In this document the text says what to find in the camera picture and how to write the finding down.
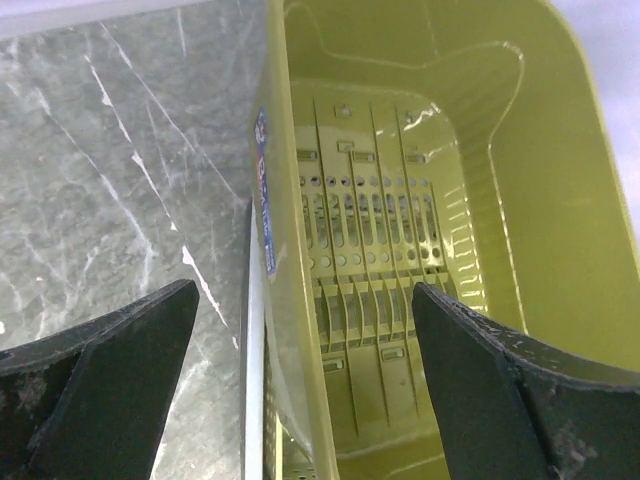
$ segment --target marble countertop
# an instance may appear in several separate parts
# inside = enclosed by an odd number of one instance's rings
[[[261,0],[217,0],[0,43],[0,349],[200,287],[154,480],[240,478],[263,18]]]

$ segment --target blue label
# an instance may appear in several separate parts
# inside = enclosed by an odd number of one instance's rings
[[[264,236],[264,252],[267,260],[267,274],[276,273],[276,256],[273,247],[273,229],[271,227],[271,210],[269,209],[269,189],[267,187],[267,170],[264,165],[264,151],[267,146],[267,115],[264,108],[258,112],[254,127],[256,146],[258,147],[258,185],[260,186],[260,205],[262,207],[262,234]]]

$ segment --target white vein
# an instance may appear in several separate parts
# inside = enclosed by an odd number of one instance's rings
[[[104,23],[101,23],[102,28],[104,29],[104,31],[106,32],[106,34],[109,36],[109,38],[111,39],[111,41],[113,42],[113,44],[116,46],[116,48],[118,49],[118,53],[120,55],[120,58],[122,58],[122,60],[124,61],[124,63],[127,65],[127,67],[129,67],[129,69],[131,70],[131,72],[133,73],[133,75],[138,79],[138,81],[140,82],[140,84],[144,87],[144,89],[147,91],[147,93],[149,94],[149,96],[151,97],[151,99],[153,100],[153,102],[158,106],[158,108],[160,109],[160,111],[162,112],[162,114],[165,116],[165,118],[169,121],[169,123],[171,124],[171,126],[175,129],[176,132],[178,132],[178,134],[182,137],[182,139],[184,140],[184,142],[187,144],[187,146],[189,147],[189,149],[191,150],[192,153],[197,153],[196,148],[194,147],[193,143],[191,142],[191,140],[189,140],[189,138],[185,135],[185,133],[178,127],[178,125],[176,125],[176,123],[173,121],[173,119],[171,118],[171,116],[169,115],[169,112],[167,112],[167,109],[164,108],[164,105],[162,105],[162,103],[160,102],[160,100],[158,99],[158,97],[156,96],[156,94],[153,92],[153,90],[151,90],[151,88],[149,87],[149,85],[147,85],[147,83],[143,80],[143,78],[140,76],[140,74],[136,71],[136,69],[133,67],[133,64],[131,63],[131,60],[129,59],[129,56],[126,54],[126,52],[124,51],[124,49],[122,48],[122,46],[120,45],[120,43],[118,43],[118,41],[113,37],[113,35],[111,35],[111,32],[109,31],[109,29],[107,28],[107,26]],[[215,172],[218,174],[218,176],[220,177],[220,179],[222,180],[222,183],[224,183],[225,187],[227,188],[227,190],[229,190],[229,192],[234,196],[234,198],[236,199],[236,201],[238,202],[242,202],[242,200],[240,199],[240,197],[238,196],[238,194],[231,188],[231,185],[229,185],[229,183],[227,182],[227,180],[224,178],[224,176],[222,175],[222,173],[220,172],[220,170],[218,169],[218,167],[213,163],[213,161],[211,160],[211,158],[203,151],[200,150],[201,154],[204,156],[204,158],[207,160],[207,162],[209,163],[209,165],[211,165],[211,167],[215,170]]]
[[[172,178],[173,176],[169,173],[169,168],[167,167],[167,161],[164,158],[164,155],[162,155],[162,149],[160,148],[160,142],[158,141],[158,129],[156,127],[156,122],[153,119],[153,115],[151,115],[151,109],[149,108],[149,104],[146,104],[146,109],[147,109],[147,116],[149,117],[149,122],[151,123],[151,132],[153,133],[153,140],[154,143],[156,144],[156,149],[158,150],[158,155],[160,156],[160,162],[162,163],[162,171],[164,172],[164,176],[167,179],[167,182],[169,182],[169,188],[171,188],[172,186]]]
[[[116,120],[118,121],[118,127],[120,128],[120,131],[122,132],[124,137],[127,139],[129,144],[133,148],[133,155],[131,155],[131,160],[133,160],[135,162],[135,164],[138,165],[140,170],[142,170],[142,173],[144,174],[144,177],[146,178],[147,183],[149,184],[149,186],[153,190],[153,193],[155,193],[156,197],[158,197],[158,200],[160,200],[160,204],[162,205],[162,208],[164,209],[164,213],[167,215],[167,217],[171,221],[171,230],[178,231],[178,229],[176,228],[175,223],[173,222],[173,219],[171,218],[171,214],[169,213],[169,209],[165,205],[164,200],[162,199],[162,196],[160,196],[160,192],[158,191],[158,189],[156,187],[156,184],[151,179],[151,175],[149,175],[149,171],[147,170],[147,167],[144,164],[144,160],[142,159],[142,157],[140,156],[140,154],[138,153],[138,151],[134,147],[133,141],[131,140],[131,135],[129,135],[129,132],[127,131],[126,127],[124,126],[124,122],[122,121],[122,118],[120,117],[120,114],[118,114],[118,110],[116,110],[116,107],[113,104],[113,101],[111,100],[111,97],[109,96],[109,92],[107,92],[107,89],[105,88],[104,84],[102,83],[102,79],[100,78],[100,75],[98,75],[98,72],[96,71],[95,67],[91,63],[91,60],[89,59],[89,57],[85,55],[84,58],[87,61],[87,63],[89,64],[89,68],[91,68],[91,73],[93,75],[93,78],[95,78],[96,83],[98,84],[98,87],[100,88],[100,91],[102,92],[102,103],[103,103],[103,105],[106,105],[109,108],[111,108],[111,110],[113,110],[113,114],[115,115]]]
[[[191,256],[191,253],[189,252],[189,249],[187,248],[186,245],[182,246],[182,263],[184,263],[185,265],[189,265],[191,268],[193,268],[193,271],[195,272],[196,276],[198,277],[198,280],[200,281],[200,286],[202,287],[202,290],[204,291],[204,294],[207,297],[207,300],[209,300],[209,303],[213,306],[213,309],[216,311],[216,313],[220,317],[220,320],[222,320],[222,323],[224,323],[224,326],[229,328],[229,325],[227,324],[227,321],[224,319],[224,315],[222,315],[222,311],[220,310],[220,304],[216,302],[216,300],[213,298],[213,295],[211,294],[211,289],[209,288],[209,284],[202,276],[202,273],[200,273],[200,269],[196,265],[196,262]]]
[[[140,292],[142,294],[146,294],[147,293],[147,289],[149,288],[149,274],[151,272],[151,262],[153,260],[153,257],[155,257],[157,255],[157,253],[153,249],[152,243],[149,241],[147,236],[142,231],[142,227],[138,223],[138,220],[136,220],[135,215],[133,213],[131,213],[131,210],[129,210],[127,208],[127,206],[124,203],[122,203],[122,201],[120,200],[120,195],[118,195],[118,192],[113,187],[113,184],[111,183],[111,181],[100,171],[100,169],[98,168],[98,166],[97,166],[96,162],[93,160],[93,158],[91,158],[91,156],[89,156],[89,154],[78,144],[78,142],[76,142],[76,139],[71,135],[71,133],[69,133],[69,130],[67,130],[64,127],[64,125],[62,125],[58,121],[58,119],[51,113],[51,109],[49,108],[49,104],[47,103],[46,99],[42,95],[42,92],[40,92],[40,94],[39,94],[39,100],[40,100],[40,104],[42,106],[42,109],[49,116],[49,118],[51,118],[53,123],[55,123],[56,126],[60,130],[62,130],[62,132],[69,139],[69,141],[73,144],[73,146],[80,152],[80,154],[91,164],[93,169],[98,173],[98,175],[100,176],[100,181],[102,182],[104,187],[109,192],[109,195],[111,195],[111,198],[120,207],[122,212],[125,214],[125,216],[129,220],[129,223],[131,224],[131,226],[133,226],[133,228],[134,228],[134,230],[135,230],[135,232],[137,234],[137,237],[140,240],[140,242],[142,243],[142,247],[144,248],[144,251],[145,251],[144,262],[143,262],[143,265],[142,265],[141,280],[140,280]],[[50,269],[51,269],[52,272],[56,272],[55,269],[53,269],[51,266],[50,266]],[[57,277],[62,280],[62,278],[60,277],[59,273],[57,273]]]
[[[11,291],[13,292],[13,309],[16,312],[22,311],[24,302],[22,301],[22,295],[20,295],[20,290],[18,290],[16,286],[11,282],[11,280],[9,279],[6,273],[0,272],[0,280],[6,283],[11,289]]]
[[[211,362],[207,359],[202,359],[198,363],[194,364],[187,370],[184,378],[180,380],[178,384],[178,389],[176,390],[175,395],[173,396],[173,401],[171,402],[171,406],[169,407],[169,412],[167,413],[167,422],[171,420],[171,417],[175,411],[176,405],[180,402],[180,399],[187,391],[187,388],[191,386],[191,383],[194,379],[200,379],[204,376],[207,371],[207,368],[211,365]]]
[[[182,9],[178,8],[176,11],[176,16],[178,20],[178,32],[180,33],[180,45],[182,46],[182,55],[187,56],[187,41],[184,37],[184,28],[182,26]]]

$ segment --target yellow plastic basket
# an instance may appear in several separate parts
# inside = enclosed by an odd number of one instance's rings
[[[267,26],[251,136],[274,478],[448,478],[417,282],[640,370],[624,199],[547,3],[272,0]]]

